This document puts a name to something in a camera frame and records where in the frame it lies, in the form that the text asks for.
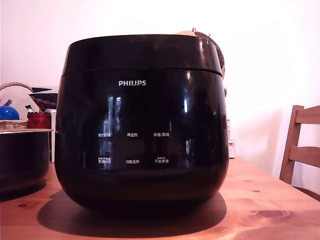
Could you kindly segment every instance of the wooden chair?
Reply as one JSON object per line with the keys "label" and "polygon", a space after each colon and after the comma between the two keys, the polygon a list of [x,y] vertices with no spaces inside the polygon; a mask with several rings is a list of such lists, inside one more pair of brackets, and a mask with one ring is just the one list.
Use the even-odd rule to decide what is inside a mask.
{"label": "wooden chair", "polygon": [[[291,184],[295,162],[300,162],[320,168],[320,147],[298,147],[301,124],[320,124],[320,106],[306,108],[294,105],[289,124],[288,135],[284,149],[280,180]],[[320,195],[310,190],[295,187],[320,201]]]}

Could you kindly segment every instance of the philips logo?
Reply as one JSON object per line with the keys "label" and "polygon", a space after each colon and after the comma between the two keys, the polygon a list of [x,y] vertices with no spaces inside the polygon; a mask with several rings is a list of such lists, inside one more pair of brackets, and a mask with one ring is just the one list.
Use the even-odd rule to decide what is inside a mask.
{"label": "philips logo", "polygon": [[147,85],[146,80],[130,80],[130,81],[119,81],[119,86],[145,86]]}

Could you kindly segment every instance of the blue ball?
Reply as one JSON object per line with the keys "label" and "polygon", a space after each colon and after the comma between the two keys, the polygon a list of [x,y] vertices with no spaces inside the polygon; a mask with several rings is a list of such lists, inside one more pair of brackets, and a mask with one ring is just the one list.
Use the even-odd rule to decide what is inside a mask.
{"label": "blue ball", "polygon": [[0,120],[19,120],[19,113],[11,106],[0,106]]}

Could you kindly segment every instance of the black pot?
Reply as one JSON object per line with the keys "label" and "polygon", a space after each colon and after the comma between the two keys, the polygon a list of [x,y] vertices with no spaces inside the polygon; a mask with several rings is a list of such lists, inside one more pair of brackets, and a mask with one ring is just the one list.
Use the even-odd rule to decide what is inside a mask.
{"label": "black pot", "polygon": [[0,130],[0,195],[5,197],[44,179],[49,168],[51,129]]}
{"label": "black pot", "polygon": [[215,46],[186,35],[90,38],[69,46],[56,115],[55,169],[93,209],[195,206],[229,163]]}

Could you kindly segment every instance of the red glass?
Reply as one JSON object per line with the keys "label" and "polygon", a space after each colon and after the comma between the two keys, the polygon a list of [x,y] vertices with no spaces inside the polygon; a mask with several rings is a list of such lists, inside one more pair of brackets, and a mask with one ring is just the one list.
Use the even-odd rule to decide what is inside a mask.
{"label": "red glass", "polygon": [[51,129],[51,113],[28,112],[28,129]]}

